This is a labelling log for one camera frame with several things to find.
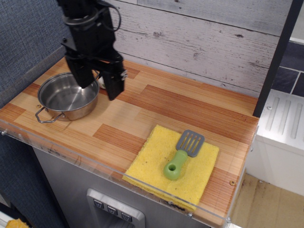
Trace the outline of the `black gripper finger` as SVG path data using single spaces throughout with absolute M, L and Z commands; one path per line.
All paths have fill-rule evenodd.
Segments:
M 105 89 L 110 101 L 124 91 L 125 70 L 119 72 L 102 71 Z
M 66 56 L 66 62 L 76 82 L 81 88 L 86 88 L 92 84 L 92 69 L 86 66 L 82 59 L 74 59 L 70 56 Z

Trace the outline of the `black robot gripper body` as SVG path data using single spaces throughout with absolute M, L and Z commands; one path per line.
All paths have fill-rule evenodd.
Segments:
M 92 70 L 119 72 L 123 57 L 114 49 L 115 32 L 111 19 L 65 19 L 71 38 L 62 39 L 66 56 L 82 59 Z

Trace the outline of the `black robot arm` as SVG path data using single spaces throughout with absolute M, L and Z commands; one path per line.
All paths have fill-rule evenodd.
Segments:
M 110 9 L 112 4 L 103 0 L 60 0 L 58 5 L 69 27 L 71 38 L 62 40 L 66 62 L 76 82 L 82 88 L 93 81 L 92 71 L 101 74 L 109 100 L 124 91 L 127 77 L 123 57 L 114 49 L 115 28 Z

